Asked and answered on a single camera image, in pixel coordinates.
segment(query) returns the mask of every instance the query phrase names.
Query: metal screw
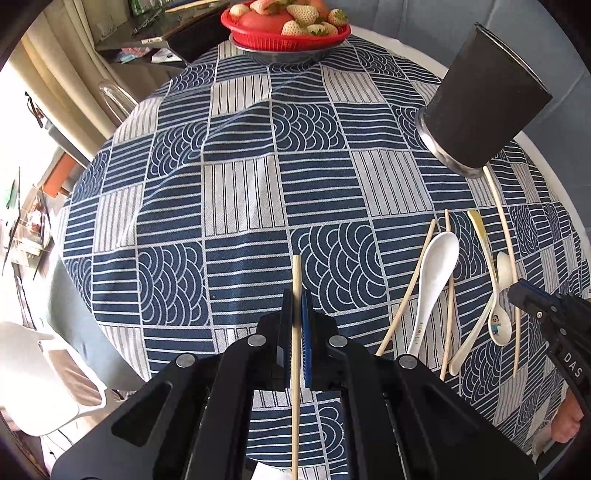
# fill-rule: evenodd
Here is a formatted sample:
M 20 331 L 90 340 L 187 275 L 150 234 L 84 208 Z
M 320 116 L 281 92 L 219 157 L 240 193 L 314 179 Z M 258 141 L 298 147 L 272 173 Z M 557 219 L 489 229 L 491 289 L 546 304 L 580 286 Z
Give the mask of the metal screw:
M 343 348 L 347 345 L 347 339 L 342 335 L 333 335 L 329 338 L 329 343 L 335 348 Z
M 258 333 L 248 337 L 248 344 L 250 346 L 263 346 L 266 342 L 267 339 L 264 336 L 259 335 Z
M 177 357 L 177 366 L 180 368 L 190 367 L 195 363 L 195 357 L 190 353 L 184 353 Z
M 398 363 L 402 368 L 408 368 L 409 370 L 412 370 L 417 366 L 417 359 L 412 355 L 403 355 L 398 358 Z

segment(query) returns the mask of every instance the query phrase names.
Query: person's hand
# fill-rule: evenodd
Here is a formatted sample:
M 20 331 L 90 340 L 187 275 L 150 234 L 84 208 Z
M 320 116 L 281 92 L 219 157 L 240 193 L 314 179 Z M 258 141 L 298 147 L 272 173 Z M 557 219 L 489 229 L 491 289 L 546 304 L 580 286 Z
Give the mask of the person's hand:
M 583 412 L 570 389 L 552 420 L 552 439 L 555 442 L 567 443 L 579 432 Z

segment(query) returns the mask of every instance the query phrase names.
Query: white chair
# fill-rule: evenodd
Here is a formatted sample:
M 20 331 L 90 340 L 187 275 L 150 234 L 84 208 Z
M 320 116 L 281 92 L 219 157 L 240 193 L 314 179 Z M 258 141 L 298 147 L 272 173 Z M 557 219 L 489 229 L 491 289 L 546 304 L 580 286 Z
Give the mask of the white chair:
M 66 350 L 96 386 L 100 404 L 78 403 L 50 362 L 48 353 Z M 118 404 L 80 355 L 54 332 L 41 333 L 12 322 L 0 323 L 0 398 L 14 423 L 31 436 L 49 434 L 72 420 Z

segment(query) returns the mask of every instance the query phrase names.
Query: gray sofa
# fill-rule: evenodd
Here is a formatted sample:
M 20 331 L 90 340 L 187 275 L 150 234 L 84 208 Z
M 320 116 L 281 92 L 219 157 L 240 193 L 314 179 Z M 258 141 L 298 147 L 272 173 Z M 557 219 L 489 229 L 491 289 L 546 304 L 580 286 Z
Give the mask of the gray sofa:
M 351 23 L 449 67 L 472 25 L 483 24 L 539 75 L 554 99 L 525 133 L 540 149 L 591 232 L 591 76 L 538 0 L 329 0 Z

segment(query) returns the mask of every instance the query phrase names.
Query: patterned tablecloth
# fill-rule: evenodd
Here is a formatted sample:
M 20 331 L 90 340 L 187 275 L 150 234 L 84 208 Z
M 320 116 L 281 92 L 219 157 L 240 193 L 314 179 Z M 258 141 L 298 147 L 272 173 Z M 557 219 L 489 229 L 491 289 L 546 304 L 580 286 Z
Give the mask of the patterned tablecloth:
M 440 79 L 351 36 L 321 63 L 265 67 L 228 43 L 143 101 L 99 151 L 61 211 L 58 244 L 88 308 L 144 378 L 180 352 L 223 352 L 277 310 L 303 256 L 315 308 L 375 352 L 415 267 L 428 224 L 452 212 L 461 252 L 454 345 L 492 288 L 466 216 L 478 209 L 506 250 L 484 180 L 453 174 L 414 128 Z M 514 142 L 492 161 L 521 276 L 587 295 L 589 267 L 569 214 Z M 406 350 L 417 291 L 394 345 Z M 421 359 L 440 367 L 444 291 Z M 498 347 L 484 329 L 447 383 L 528 449 L 561 401 L 563 381 L 532 319 Z M 290 464 L 287 393 L 255 394 L 248 455 Z M 347 477 L 339 400 L 303 394 L 300 476 Z

